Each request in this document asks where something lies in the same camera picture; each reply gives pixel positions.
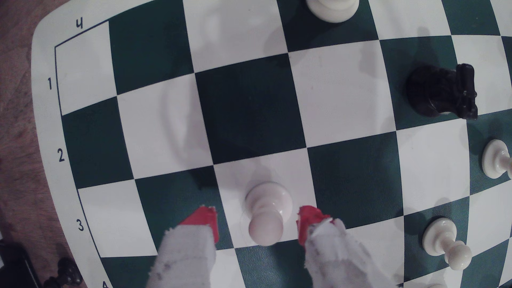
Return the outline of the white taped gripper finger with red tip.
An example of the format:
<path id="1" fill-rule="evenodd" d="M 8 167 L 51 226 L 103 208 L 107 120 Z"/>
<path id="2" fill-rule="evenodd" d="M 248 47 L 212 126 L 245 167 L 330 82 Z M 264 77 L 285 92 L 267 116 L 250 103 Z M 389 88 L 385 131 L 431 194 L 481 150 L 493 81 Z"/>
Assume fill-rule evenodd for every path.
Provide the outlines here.
<path id="1" fill-rule="evenodd" d="M 341 219 L 301 206 L 297 228 L 313 287 L 397 287 Z"/>
<path id="2" fill-rule="evenodd" d="M 214 206 L 200 206 L 164 232 L 146 287 L 211 287 L 219 241 Z"/>

